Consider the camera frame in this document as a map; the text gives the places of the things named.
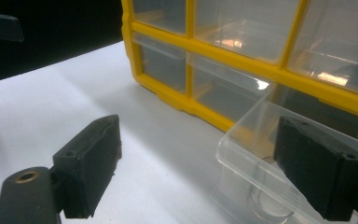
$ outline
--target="white table surface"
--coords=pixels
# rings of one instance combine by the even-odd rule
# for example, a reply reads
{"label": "white table surface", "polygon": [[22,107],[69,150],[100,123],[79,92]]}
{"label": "white table surface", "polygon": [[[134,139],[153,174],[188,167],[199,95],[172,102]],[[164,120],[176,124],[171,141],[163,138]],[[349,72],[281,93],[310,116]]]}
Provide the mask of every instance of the white table surface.
{"label": "white table surface", "polygon": [[93,120],[118,114],[123,159],[94,218],[63,223],[231,223],[211,200],[224,135],[164,104],[131,76],[122,42],[0,81],[0,187]]}

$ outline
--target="black background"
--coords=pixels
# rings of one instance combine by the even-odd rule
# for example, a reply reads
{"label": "black background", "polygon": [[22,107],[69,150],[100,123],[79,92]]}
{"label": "black background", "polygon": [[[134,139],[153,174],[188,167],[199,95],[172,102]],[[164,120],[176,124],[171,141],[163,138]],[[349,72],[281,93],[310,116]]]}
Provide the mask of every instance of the black background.
{"label": "black background", "polygon": [[0,0],[19,19],[21,43],[0,40],[0,79],[122,40],[120,0]]}

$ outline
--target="black clamp jaw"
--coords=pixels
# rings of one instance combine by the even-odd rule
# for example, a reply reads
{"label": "black clamp jaw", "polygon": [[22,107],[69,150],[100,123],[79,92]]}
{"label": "black clamp jaw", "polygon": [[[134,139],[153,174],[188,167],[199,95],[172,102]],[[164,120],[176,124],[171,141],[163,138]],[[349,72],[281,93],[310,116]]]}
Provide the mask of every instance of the black clamp jaw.
{"label": "black clamp jaw", "polygon": [[310,205],[329,221],[358,212],[358,152],[312,125],[281,117],[274,160]]}
{"label": "black clamp jaw", "polygon": [[54,166],[7,178],[0,195],[0,224],[56,224],[93,216],[121,159],[118,116],[94,120],[54,156]]}

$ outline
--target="plastic drawer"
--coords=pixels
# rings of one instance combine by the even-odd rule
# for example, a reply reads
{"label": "plastic drawer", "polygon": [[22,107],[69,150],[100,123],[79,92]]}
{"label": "plastic drawer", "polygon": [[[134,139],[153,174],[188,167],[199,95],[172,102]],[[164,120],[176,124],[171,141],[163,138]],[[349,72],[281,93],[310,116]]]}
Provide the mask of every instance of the plastic drawer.
{"label": "plastic drawer", "polygon": [[191,54],[195,100],[233,121],[239,120],[269,89],[260,77]]}
{"label": "plastic drawer", "polygon": [[289,68],[358,92],[358,1],[311,1]]}
{"label": "plastic drawer", "polygon": [[186,31],[186,0],[133,0],[137,21],[183,35]]}
{"label": "plastic drawer", "polygon": [[278,63],[298,0],[197,0],[196,38],[260,61]]}
{"label": "plastic drawer", "polygon": [[[220,141],[216,157],[224,168],[217,192],[224,196],[217,201],[240,220],[238,211],[253,213],[260,223],[337,223],[322,219],[272,159],[280,116],[311,124],[358,151],[357,139],[261,100]],[[353,213],[351,222],[356,219]]]}
{"label": "plastic drawer", "polygon": [[134,34],[140,45],[143,73],[176,91],[186,91],[186,51],[146,35]]}

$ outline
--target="yellow storage organizer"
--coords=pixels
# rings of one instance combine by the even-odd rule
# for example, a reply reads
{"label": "yellow storage organizer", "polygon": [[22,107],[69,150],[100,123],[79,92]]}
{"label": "yellow storage organizer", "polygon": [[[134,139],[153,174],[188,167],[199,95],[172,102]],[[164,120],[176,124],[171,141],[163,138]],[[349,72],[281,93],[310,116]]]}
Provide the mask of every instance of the yellow storage organizer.
{"label": "yellow storage organizer", "polygon": [[227,131],[272,83],[358,116],[358,1],[122,0],[134,78]]}

